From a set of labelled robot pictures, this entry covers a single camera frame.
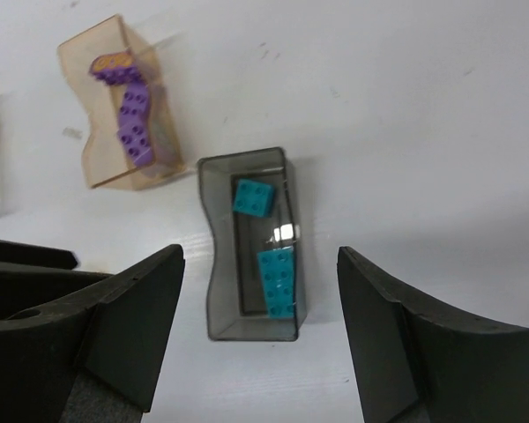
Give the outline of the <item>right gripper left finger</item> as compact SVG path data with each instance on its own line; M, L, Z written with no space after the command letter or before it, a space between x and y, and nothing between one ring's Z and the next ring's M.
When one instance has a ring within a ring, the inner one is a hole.
M151 410L183 283L169 245L0 320L0 422L139 422Z

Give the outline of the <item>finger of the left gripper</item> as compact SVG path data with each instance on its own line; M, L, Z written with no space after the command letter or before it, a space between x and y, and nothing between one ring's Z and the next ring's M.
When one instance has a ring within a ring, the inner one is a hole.
M111 276L78 266L69 250L0 240L0 320Z

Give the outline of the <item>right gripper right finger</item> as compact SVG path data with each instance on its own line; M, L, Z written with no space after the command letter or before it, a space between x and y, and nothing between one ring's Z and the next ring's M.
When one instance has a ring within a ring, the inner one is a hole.
M455 308L349 247L337 272L367 422L529 422L529 328Z

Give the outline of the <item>teal lego brick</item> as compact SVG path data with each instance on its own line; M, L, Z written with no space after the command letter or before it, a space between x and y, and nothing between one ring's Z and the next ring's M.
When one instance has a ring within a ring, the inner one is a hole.
M294 248L261 251L257 254L257 264L268 316L294 318Z

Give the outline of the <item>purple curved lego brick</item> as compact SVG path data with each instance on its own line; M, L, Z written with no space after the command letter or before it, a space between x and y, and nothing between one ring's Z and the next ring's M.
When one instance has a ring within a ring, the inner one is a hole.
M128 123L141 123L146 126L150 114L151 96L144 82L127 85L117 116L118 127Z

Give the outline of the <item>small teal square lego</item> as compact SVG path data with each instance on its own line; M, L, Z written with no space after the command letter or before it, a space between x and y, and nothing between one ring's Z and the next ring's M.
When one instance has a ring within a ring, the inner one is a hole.
M233 200L233 211L257 218L269 217L275 188L268 183L239 179Z

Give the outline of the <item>purple printed lego piece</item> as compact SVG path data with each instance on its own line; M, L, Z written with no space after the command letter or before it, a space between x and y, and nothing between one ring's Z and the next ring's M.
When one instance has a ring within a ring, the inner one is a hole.
M98 56L91 63L89 74L107 85L124 85L142 80L139 67L129 51Z

